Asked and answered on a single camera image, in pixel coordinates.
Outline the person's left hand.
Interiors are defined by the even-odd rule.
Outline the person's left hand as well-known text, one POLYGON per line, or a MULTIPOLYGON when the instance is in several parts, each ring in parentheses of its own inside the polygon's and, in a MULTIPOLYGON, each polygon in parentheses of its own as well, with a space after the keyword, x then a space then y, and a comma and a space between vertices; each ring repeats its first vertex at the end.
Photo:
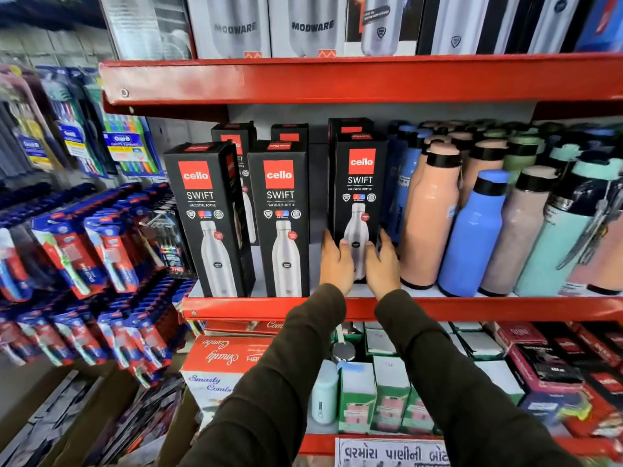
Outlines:
POLYGON ((353 287, 354 277, 346 277, 341 271, 341 244, 349 244, 342 239, 335 243, 328 229, 323 231, 320 281, 322 284, 332 284, 346 297, 353 287))

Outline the person's right hand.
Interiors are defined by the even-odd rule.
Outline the person's right hand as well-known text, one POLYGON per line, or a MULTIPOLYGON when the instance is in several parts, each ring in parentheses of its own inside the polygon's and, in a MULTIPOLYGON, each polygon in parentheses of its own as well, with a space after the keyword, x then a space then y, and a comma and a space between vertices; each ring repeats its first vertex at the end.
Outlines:
POLYGON ((379 233, 381 247, 377 250, 380 259, 380 268, 374 277, 366 277, 366 282, 377 301, 385 295, 400 290, 400 267, 394 245, 390 237, 382 229, 379 233))

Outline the black steel bottle box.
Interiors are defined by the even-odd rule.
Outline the black steel bottle box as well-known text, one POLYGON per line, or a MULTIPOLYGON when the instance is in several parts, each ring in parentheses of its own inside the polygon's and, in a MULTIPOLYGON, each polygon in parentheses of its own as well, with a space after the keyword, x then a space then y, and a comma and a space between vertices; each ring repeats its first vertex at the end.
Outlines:
POLYGON ((355 283, 365 282, 366 243, 378 241, 387 145, 377 132, 335 136, 331 231, 350 245, 355 283))

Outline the person's right forearm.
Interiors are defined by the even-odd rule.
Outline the person's right forearm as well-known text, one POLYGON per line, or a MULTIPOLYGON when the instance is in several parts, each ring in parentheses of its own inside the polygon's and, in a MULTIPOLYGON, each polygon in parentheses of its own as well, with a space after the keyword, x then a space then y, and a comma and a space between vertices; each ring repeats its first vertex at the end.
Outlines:
POLYGON ((441 430, 452 467, 582 467, 460 353, 440 323, 406 291, 373 293, 375 316, 441 430))

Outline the person's left forearm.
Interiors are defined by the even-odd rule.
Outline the person's left forearm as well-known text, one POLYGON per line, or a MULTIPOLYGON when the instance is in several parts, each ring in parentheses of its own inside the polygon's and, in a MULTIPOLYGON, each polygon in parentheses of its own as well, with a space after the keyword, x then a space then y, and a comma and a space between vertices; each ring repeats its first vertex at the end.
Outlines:
POLYGON ((292 467, 316 377, 346 312, 344 294, 330 283, 292 308, 177 467, 292 467))

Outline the row of black bottle cartons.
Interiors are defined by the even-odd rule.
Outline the row of black bottle cartons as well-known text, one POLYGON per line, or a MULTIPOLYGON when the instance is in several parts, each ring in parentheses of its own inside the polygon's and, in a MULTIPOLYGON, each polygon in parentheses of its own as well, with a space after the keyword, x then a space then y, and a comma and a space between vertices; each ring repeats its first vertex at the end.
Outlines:
POLYGON ((260 140, 252 121, 219 123, 211 141, 164 154, 202 295, 310 294, 307 124, 275 125, 260 140))

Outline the steel lid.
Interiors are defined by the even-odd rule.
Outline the steel lid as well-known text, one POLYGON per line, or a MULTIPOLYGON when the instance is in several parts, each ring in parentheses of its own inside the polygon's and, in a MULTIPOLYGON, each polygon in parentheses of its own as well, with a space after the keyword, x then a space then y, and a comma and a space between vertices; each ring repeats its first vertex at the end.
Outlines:
POLYGON ((330 349, 331 360, 335 364, 341 362, 353 362, 356 358, 355 346, 345 339, 342 323, 340 323, 336 329, 336 341, 332 343, 330 349))

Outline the red metal shelf board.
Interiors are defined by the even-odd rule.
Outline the red metal shelf board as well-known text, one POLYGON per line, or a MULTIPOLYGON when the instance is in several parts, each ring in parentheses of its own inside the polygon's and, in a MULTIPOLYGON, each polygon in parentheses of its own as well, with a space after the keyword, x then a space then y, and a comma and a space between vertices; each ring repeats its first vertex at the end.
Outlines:
MULTIPOLYGON (((282 321, 307 298, 204 298, 197 284, 183 298, 187 320, 282 321)), ((410 297, 438 321, 623 321, 623 296, 449 298, 434 291, 409 290, 410 297)))
POLYGON ((533 119, 623 116, 623 54, 105 61, 105 111, 225 122, 231 104, 535 101, 533 119))
MULTIPOLYGON (((373 433, 373 434, 316 434, 306 433, 301 447, 300 455, 305 456, 332 456, 335 453, 335 439, 363 439, 389 441, 443 441, 442 437, 433 435, 409 436, 405 434, 373 433)), ((623 461, 623 444, 619 440, 609 438, 570 438, 554 437, 554 440, 570 454, 579 457, 608 457, 614 462, 623 461)))

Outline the row of pastel water bottles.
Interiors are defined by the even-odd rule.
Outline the row of pastel water bottles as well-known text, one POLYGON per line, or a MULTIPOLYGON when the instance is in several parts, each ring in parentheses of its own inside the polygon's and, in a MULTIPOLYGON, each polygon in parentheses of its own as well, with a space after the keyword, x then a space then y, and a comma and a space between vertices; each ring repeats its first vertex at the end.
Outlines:
POLYGON ((623 123, 388 132, 401 284, 455 298, 623 294, 623 123))

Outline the flat red box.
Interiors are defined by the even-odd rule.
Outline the flat red box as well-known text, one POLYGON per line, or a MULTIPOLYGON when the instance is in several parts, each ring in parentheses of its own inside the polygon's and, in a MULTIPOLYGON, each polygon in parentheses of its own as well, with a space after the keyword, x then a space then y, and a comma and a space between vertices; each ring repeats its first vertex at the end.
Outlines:
POLYGON ((210 319, 205 322, 205 335, 226 334, 239 336, 273 337, 283 328, 284 321, 226 321, 210 319))

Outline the group of green white boxes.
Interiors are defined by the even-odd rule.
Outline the group of green white boxes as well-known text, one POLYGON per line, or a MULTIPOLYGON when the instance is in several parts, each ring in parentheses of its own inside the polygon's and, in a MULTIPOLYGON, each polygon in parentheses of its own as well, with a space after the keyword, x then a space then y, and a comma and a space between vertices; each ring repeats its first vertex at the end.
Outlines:
POLYGON ((338 432, 432 433, 432 416, 380 323, 354 323, 351 327, 362 334, 364 361, 347 361, 338 370, 338 432))

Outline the small mint white bottle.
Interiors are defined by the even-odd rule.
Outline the small mint white bottle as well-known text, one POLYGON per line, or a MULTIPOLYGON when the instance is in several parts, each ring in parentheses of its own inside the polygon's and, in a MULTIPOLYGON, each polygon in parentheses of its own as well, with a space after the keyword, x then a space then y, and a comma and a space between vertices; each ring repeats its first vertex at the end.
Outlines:
POLYGON ((330 425, 337 419, 338 382, 337 365, 323 360, 310 396, 311 417, 319 425, 330 425))

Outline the red and white combo box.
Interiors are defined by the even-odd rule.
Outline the red and white combo box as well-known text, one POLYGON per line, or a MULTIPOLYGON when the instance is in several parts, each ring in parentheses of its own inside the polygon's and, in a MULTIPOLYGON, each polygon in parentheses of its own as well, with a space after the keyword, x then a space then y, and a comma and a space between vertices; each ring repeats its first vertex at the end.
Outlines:
POLYGON ((261 359, 271 337, 199 336, 181 367, 181 375, 201 414, 200 429, 209 424, 222 401, 261 359))

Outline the maroon box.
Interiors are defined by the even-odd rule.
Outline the maroon box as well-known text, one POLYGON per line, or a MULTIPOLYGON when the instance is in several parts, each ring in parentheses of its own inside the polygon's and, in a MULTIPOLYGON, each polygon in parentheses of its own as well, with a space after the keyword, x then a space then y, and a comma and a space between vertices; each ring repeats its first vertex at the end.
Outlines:
POLYGON ((547 345, 548 341, 531 322, 491 322, 494 340, 504 349, 514 344, 547 345))

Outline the clear pack of dark toothbrushes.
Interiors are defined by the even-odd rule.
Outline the clear pack of dark toothbrushes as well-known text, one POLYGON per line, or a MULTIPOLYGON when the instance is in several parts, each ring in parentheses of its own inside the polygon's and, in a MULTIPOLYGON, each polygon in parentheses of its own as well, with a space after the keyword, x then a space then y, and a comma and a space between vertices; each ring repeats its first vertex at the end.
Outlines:
POLYGON ((152 236, 154 246, 170 277, 197 277, 186 237, 179 224, 179 212, 173 201, 160 201, 139 222, 141 231, 152 236))

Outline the white paper sign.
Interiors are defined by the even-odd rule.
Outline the white paper sign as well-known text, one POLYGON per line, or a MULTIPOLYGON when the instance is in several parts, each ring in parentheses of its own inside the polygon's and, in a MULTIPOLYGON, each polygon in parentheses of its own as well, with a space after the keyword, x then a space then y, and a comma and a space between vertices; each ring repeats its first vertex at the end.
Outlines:
POLYGON ((334 467, 450 467, 438 439, 338 438, 334 467))

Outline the pink box with black print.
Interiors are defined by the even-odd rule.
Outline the pink box with black print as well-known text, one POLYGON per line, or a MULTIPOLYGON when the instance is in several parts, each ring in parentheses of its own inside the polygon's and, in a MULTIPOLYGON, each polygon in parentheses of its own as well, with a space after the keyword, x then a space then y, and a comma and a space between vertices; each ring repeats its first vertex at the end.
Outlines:
POLYGON ((580 370, 549 345, 514 344, 505 359, 530 392, 567 395, 580 392, 584 383, 580 370))

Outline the black and white bottle box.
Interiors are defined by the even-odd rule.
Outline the black and white bottle box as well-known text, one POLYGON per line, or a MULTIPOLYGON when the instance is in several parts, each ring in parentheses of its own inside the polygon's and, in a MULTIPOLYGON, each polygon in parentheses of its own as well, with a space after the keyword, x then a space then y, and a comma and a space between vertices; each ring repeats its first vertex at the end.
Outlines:
POLYGON ((347 0, 343 56, 414 56, 425 0, 347 0))

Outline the brown cardboard carton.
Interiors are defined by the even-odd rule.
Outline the brown cardboard carton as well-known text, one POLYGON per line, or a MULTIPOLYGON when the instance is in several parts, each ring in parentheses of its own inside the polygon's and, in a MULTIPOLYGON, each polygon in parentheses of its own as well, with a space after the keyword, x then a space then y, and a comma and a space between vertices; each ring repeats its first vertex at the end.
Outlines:
MULTIPOLYGON (((51 374, 54 370, 71 369, 82 370, 95 376, 103 375, 105 380, 98 392, 81 412, 70 431, 66 433, 62 441, 46 457, 42 467, 81 467, 82 461, 104 431, 106 424, 121 415, 138 388, 137 383, 130 374, 120 370, 112 362, 96 367, 88 367, 84 364, 53 367, 33 387, 38 385, 44 376, 51 374)), ((22 394, 18 401, 32 388, 22 394)))
POLYGON ((192 445, 192 440, 199 428, 200 418, 198 406, 185 385, 182 401, 154 467, 177 467, 192 445))

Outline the dark blue box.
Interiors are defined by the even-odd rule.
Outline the dark blue box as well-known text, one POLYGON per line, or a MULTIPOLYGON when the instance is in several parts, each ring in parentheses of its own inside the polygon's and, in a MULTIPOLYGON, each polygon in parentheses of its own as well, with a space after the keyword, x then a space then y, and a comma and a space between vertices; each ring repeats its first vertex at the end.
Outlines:
POLYGON ((518 407, 535 416, 545 426, 556 426, 566 418, 585 420, 592 406, 581 384, 564 384, 556 390, 527 387, 518 407))

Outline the stack of black red boxes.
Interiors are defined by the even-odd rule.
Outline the stack of black red boxes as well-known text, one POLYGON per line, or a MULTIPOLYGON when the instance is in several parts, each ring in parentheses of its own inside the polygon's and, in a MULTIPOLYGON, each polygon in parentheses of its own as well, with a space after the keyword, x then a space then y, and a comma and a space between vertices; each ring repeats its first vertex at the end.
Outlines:
POLYGON ((578 367, 602 364, 623 376, 623 324, 617 321, 550 322, 549 338, 578 367))

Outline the black box with silver bottle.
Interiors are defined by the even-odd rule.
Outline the black box with silver bottle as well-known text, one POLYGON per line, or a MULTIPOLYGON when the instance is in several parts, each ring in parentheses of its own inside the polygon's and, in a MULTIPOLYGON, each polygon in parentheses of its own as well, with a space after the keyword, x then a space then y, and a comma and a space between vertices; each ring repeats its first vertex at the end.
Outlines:
POLYGON ((508 0, 504 54, 558 54, 580 0, 508 0))
POLYGON ((519 0, 424 0, 418 55, 503 54, 519 0))

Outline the pile of dark packets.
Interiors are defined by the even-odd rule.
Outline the pile of dark packets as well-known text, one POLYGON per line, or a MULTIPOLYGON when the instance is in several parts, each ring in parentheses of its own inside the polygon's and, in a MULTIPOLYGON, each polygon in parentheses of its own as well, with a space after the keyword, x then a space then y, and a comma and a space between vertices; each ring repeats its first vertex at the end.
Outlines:
POLYGON ((184 388, 179 374, 140 387, 125 411, 106 424, 81 467, 154 467, 184 388))
POLYGON ((54 370, 0 416, 0 467, 42 467, 105 376, 54 370))

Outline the rack of red-blue toothbrush packs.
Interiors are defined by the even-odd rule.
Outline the rack of red-blue toothbrush packs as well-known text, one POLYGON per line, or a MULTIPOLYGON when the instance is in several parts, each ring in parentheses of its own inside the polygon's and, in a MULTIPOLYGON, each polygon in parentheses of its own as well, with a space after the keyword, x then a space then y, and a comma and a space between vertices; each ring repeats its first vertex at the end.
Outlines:
POLYGON ((0 194, 0 355, 64 367, 115 361, 155 386, 183 345, 178 308, 194 279, 170 277, 139 222, 169 184, 62 191, 40 182, 0 194))

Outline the red glossy packet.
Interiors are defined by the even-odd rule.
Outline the red glossy packet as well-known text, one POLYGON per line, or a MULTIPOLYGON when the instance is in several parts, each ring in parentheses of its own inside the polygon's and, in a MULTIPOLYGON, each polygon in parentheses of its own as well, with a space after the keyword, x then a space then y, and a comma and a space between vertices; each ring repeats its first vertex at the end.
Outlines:
POLYGON ((576 438, 617 439, 623 435, 623 385, 585 382, 582 394, 590 409, 583 419, 569 416, 563 420, 567 431, 576 438))

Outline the hanging colourful toothbrush packs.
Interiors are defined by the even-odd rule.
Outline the hanging colourful toothbrush packs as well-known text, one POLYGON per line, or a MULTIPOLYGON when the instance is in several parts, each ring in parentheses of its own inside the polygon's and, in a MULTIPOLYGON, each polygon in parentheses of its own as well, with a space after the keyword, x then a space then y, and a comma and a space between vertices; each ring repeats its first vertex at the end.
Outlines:
POLYGON ((147 120, 105 111, 98 70, 0 63, 0 175, 69 169, 96 179, 165 176, 147 120))

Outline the grey glassware box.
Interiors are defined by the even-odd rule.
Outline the grey glassware box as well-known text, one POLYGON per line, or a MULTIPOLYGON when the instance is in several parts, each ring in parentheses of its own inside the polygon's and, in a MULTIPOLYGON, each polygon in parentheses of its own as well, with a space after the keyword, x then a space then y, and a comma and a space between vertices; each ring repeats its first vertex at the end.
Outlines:
POLYGON ((195 56, 186 0, 99 0, 119 60, 195 56))

